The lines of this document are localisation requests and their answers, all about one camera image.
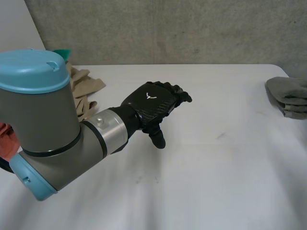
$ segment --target black ring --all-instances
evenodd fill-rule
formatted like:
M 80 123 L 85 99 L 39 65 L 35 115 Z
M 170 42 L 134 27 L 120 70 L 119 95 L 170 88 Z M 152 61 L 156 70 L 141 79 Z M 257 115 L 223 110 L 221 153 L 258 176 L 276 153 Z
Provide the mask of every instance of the black ring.
M 68 145 L 65 145 L 65 146 L 63 146 L 59 149 L 51 150 L 51 151 L 48 151 L 48 152 L 31 152 L 31 151 L 28 151 L 28 150 L 23 148 L 23 151 L 27 155 L 32 156 L 32 157 L 50 157 L 50 156 L 54 156 L 54 155 L 57 155 L 57 154 L 60 154 L 60 153 L 63 153 L 65 151 L 69 150 L 75 144 L 78 143 L 80 138 L 81 138 L 81 128 L 80 128 L 78 136 L 71 143 L 69 143 Z
M 101 148 L 102 148 L 102 153 L 104 155 L 104 158 L 107 156 L 107 148 L 106 148 L 106 143 L 105 140 L 102 138 L 101 134 L 99 133 L 99 131 L 97 130 L 97 128 L 88 121 L 82 121 L 82 124 L 86 125 L 90 130 L 92 130 L 92 132 L 95 134 L 95 136 L 97 137 Z

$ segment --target folded gray towel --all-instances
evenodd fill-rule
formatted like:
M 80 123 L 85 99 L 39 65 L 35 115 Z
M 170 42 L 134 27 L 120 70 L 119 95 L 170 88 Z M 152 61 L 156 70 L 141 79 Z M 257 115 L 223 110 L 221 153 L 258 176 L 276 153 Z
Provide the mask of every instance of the folded gray towel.
M 307 80 L 275 77 L 266 88 L 285 117 L 307 119 Z
M 275 77 L 267 81 L 273 97 L 284 104 L 307 105 L 307 80 Z

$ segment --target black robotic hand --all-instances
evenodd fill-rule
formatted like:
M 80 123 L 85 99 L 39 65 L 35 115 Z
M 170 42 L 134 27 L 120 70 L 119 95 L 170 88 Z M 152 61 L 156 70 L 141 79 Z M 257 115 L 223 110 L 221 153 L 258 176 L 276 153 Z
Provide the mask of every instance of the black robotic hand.
M 159 81 L 145 83 L 130 94 L 120 106 L 126 108 L 126 114 L 131 114 L 129 116 L 130 125 L 128 124 L 128 127 L 126 125 L 128 136 L 131 136 L 131 134 L 129 135 L 131 133 L 130 126 L 133 124 L 131 121 L 135 119 L 134 116 L 137 116 L 138 129 L 149 134 L 153 144 L 157 148 L 163 149 L 165 139 L 159 124 L 182 102 L 192 102 L 192 98 L 178 85 L 172 86 L 169 82 L 161 83 Z M 134 115 L 132 112 L 128 112 L 128 107 L 134 110 Z

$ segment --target white tabletop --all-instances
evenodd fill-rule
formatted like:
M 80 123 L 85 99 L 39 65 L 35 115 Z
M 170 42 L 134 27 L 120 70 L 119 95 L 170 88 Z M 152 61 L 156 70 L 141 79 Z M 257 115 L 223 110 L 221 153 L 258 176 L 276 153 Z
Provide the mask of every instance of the white tabletop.
M 118 106 L 146 81 L 193 98 L 164 119 L 166 148 L 137 132 L 57 195 L 38 202 L 0 171 L 0 230 L 307 229 L 307 125 L 284 118 L 264 83 L 274 65 L 79 66 Z

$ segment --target beige cloth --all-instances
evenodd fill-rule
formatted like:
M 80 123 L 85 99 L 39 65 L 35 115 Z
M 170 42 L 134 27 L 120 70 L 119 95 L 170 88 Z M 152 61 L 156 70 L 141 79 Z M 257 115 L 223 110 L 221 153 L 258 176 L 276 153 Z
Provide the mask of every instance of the beige cloth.
M 97 92 L 106 85 L 100 79 L 93 79 L 88 76 L 88 69 L 77 70 L 67 62 L 66 68 L 71 77 L 71 90 L 79 121 L 90 118 L 95 114 L 97 102 L 89 102 L 87 95 Z

